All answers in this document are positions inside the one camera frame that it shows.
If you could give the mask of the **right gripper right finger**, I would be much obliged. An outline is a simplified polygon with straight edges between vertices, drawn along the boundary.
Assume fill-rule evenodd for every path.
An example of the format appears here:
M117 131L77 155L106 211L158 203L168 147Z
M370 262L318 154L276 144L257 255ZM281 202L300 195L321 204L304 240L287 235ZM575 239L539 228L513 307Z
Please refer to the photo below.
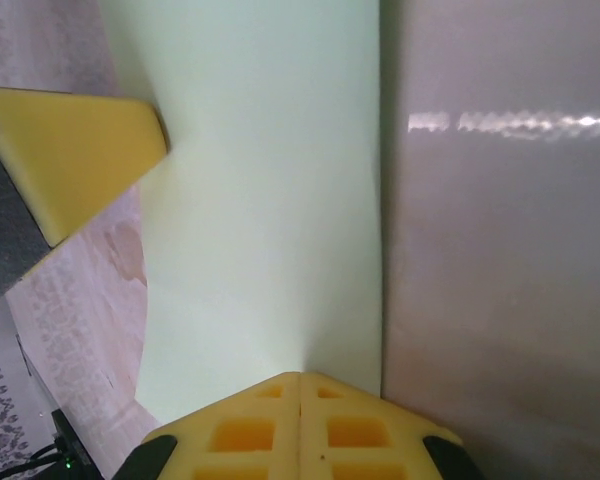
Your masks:
M318 373L300 375L301 479L483 479L459 436Z

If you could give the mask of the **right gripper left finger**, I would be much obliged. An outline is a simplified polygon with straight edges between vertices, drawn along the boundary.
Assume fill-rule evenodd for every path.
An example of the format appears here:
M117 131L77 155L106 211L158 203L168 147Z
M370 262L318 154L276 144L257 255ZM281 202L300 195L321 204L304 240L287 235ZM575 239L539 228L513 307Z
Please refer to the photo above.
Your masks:
M116 479L298 479L300 374L288 372L151 431Z

